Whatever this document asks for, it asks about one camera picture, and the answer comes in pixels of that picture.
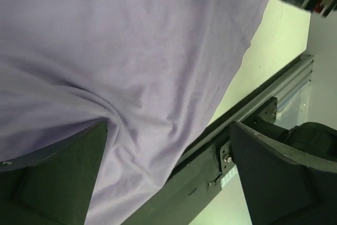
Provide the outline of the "purple t-shirt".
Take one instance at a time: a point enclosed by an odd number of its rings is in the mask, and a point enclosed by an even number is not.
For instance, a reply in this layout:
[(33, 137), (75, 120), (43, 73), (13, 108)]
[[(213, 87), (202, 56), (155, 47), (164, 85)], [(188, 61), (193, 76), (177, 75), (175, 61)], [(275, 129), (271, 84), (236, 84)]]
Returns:
[(241, 66), (269, 0), (1, 0), (1, 159), (106, 120), (86, 224), (167, 181)]

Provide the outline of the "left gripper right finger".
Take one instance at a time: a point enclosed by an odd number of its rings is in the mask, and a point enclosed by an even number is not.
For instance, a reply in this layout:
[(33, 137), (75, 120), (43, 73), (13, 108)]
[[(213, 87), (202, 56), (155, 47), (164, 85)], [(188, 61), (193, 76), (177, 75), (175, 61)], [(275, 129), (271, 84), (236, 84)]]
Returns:
[(336, 224), (336, 130), (258, 122), (230, 127), (253, 224)]

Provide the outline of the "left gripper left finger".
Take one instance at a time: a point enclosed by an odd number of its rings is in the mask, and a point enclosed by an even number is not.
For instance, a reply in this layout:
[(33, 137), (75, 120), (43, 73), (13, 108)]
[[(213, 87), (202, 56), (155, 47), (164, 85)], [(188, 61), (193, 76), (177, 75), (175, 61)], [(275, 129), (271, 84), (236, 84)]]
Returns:
[(107, 140), (95, 124), (1, 162), (1, 224), (84, 224)]

